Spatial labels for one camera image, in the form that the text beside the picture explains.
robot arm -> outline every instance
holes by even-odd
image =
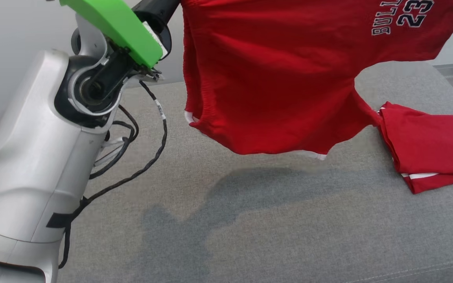
[[[79,54],[40,52],[0,123],[0,283],[56,282],[71,221],[145,171],[83,197],[103,173],[92,169],[127,81],[158,79],[153,67],[170,52],[167,21],[178,3],[143,0],[130,9],[122,0],[61,0],[77,12]],[[123,145],[108,165],[136,135],[116,141]]]

gray couch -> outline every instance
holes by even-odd
[[[356,88],[374,109],[390,101],[453,114],[453,88],[426,63],[373,66]],[[74,222],[60,283],[453,283],[453,186],[412,195],[373,127],[323,162],[238,156],[187,125],[183,83],[153,91],[168,146],[149,172]],[[131,175],[160,144],[158,111],[142,88],[122,104],[141,136],[86,195]]]

red fabric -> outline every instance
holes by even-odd
[[[359,72],[433,59],[453,32],[453,0],[181,3],[190,125],[238,154],[327,154],[379,123]]]
[[[453,115],[430,115],[387,102],[379,131],[392,154],[396,171],[438,173],[404,177],[414,193],[453,184]]]

red basketball jersey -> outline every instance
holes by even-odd
[[[182,5],[187,119],[238,154],[324,157],[379,123],[354,88],[364,68],[433,59],[453,32],[453,0]]]

white stripe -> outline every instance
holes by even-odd
[[[189,111],[185,111],[185,119],[188,122],[188,124],[196,123],[199,120],[193,116],[192,112],[189,112]]]
[[[113,157],[115,157],[120,152],[120,150],[122,150],[122,147],[123,147],[123,145],[120,145],[115,150],[113,150],[112,152],[110,152],[106,156],[104,156],[103,158],[95,161],[94,167],[97,167],[99,165],[102,165],[102,164],[110,161]]]
[[[410,179],[422,179],[427,177],[433,177],[438,175],[438,173],[419,173],[419,174],[410,174]]]
[[[112,140],[108,140],[107,142],[105,141],[102,144],[101,148],[111,147],[112,145],[120,145],[122,143],[124,143],[124,141],[123,141],[122,137],[119,137],[119,138],[115,138],[115,139],[112,139]]]
[[[310,158],[316,158],[316,159],[319,159],[319,160],[325,160],[326,159],[326,154],[319,154],[319,153],[315,153],[315,152],[310,152],[310,151],[292,151],[291,153],[296,153],[298,155],[302,155],[302,156],[305,156],[305,157],[310,157]]]

